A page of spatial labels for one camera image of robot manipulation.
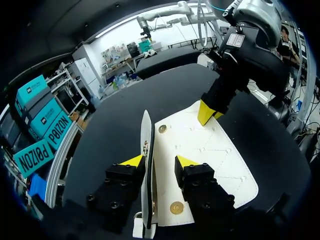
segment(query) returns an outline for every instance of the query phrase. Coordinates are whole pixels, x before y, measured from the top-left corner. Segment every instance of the ceiling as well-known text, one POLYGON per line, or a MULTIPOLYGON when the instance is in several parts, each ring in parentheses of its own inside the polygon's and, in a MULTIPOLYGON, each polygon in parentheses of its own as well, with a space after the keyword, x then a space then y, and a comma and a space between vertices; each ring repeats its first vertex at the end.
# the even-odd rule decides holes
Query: ceiling
POLYGON ((0 84, 31 66, 72 52, 106 26, 136 12, 174 0, 29 0, 9 1, 3 24, 0 84))

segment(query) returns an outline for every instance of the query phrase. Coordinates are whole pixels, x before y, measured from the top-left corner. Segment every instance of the black tabletop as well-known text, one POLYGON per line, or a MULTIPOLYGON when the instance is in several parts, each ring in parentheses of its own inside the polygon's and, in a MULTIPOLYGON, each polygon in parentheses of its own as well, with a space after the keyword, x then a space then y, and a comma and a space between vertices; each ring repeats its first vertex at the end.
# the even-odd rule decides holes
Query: black tabletop
MULTIPOLYGON (((155 75, 105 100, 76 148, 63 200, 85 206, 86 196, 104 181, 105 169, 140 154, 145 109, 156 123, 198 101, 217 77, 217 73, 201 65, 189 64, 155 75)), ((247 206, 266 211, 282 193, 287 193, 290 199, 283 211, 289 216, 299 206, 311 175, 306 159, 285 127, 252 94, 243 92, 237 93, 229 111, 218 122, 258 184, 258 195, 247 206)), ((141 203, 137 199, 122 238, 132 236, 131 219, 139 211, 141 203)), ((105 234, 109 238, 120 237, 105 234)))
POLYGON ((163 50, 158 52, 157 55, 142 59, 135 74, 142 79, 147 79, 169 69, 196 63, 199 55, 199 50, 189 47, 163 50))

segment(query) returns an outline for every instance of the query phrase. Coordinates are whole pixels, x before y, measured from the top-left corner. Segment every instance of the teal box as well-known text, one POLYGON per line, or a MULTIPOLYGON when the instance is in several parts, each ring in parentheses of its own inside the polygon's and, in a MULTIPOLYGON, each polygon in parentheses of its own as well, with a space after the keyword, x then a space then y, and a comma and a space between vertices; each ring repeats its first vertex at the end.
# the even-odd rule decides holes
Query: teal box
POLYGON ((143 53, 148 52, 151 49, 149 40, 144 40, 142 42, 139 42, 139 47, 141 52, 143 53))
POLYGON ((18 89, 15 100, 15 108, 20 116, 22 116, 27 103, 47 87, 48 85, 44 76, 40 75, 18 89))
POLYGON ((28 114, 23 120, 29 127, 29 133, 37 141, 41 140, 48 128, 61 113, 62 109, 55 99, 49 101, 36 116, 28 114))
POLYGON ((22 176, 27 178, 35 170, 54 159, 54 155, 44 139, 16 153, 13 155, 13 159, 22 176))
POLYGON ((64 136, 71 126, 72 121, 69 119, 67 114, 62 111, 59 116, 54 120, 49 129, 44 135, 44 139, 57 150, 60 146, 64 136))

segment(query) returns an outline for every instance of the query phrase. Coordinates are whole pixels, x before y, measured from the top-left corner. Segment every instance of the white cabinet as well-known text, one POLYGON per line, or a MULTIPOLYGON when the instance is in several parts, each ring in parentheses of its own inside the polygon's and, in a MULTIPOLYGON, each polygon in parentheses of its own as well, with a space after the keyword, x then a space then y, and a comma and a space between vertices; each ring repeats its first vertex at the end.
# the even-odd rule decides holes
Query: white cabinet
POLYGON ((70 69, 76 76, 81 78, 86 89, 92 96, 96 96, 98 99, 101 98, 99 94, 100 82, 86 58, 79 59, 72 63, 70 69))

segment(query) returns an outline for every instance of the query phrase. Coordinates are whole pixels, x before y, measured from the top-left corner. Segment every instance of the person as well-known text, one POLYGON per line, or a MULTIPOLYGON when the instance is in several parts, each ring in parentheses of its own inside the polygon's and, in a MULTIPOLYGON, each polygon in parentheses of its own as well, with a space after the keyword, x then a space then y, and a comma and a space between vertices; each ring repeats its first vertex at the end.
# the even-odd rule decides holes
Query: person
POLYGON ((296 87, 298 68, 300 64, 300 58, 298 56, 297 46, 289 40, 289 31, 285 26, 281 26, 281 40, 277 47, 277 52, 282 56, 282 61, 289 67, 290 74, 293 78, 293 88, 296 87))

